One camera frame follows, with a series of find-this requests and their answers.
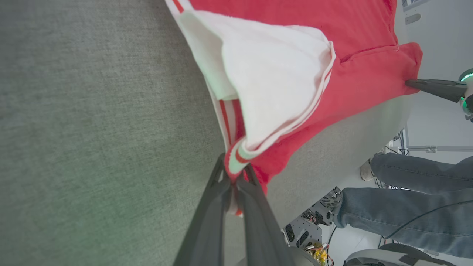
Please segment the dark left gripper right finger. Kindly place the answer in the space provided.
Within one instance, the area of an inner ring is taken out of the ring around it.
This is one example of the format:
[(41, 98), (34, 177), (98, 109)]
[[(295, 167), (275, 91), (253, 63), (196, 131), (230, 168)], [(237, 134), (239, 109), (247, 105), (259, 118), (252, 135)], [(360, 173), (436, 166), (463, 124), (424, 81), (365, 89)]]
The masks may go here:
[(244, 217), (247, 265), (293, 266), (289, 248), (252, 165), (243, 169), (236, 182), (236, 199)]

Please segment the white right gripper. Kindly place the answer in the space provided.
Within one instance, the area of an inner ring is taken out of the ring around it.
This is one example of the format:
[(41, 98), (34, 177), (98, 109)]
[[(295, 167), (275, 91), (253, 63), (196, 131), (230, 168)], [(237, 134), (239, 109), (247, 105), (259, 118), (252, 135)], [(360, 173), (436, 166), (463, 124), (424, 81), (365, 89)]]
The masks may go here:
[(473, 69), (460, 75), (460, 82), (438, 79), (407, 80), (405, 85), (454, 103), (460, 102), (466, 120), (473, 121)]

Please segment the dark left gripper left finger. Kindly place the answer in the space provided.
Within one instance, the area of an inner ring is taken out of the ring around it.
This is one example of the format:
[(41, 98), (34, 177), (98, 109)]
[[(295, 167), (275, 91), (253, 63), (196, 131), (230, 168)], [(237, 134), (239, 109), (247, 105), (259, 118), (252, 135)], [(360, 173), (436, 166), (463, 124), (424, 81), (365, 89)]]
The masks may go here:
[(223, 266), (225, 222), (235, 214), (235, 187), (218, 156), (194, 217), (179, 248), (174, 266)]

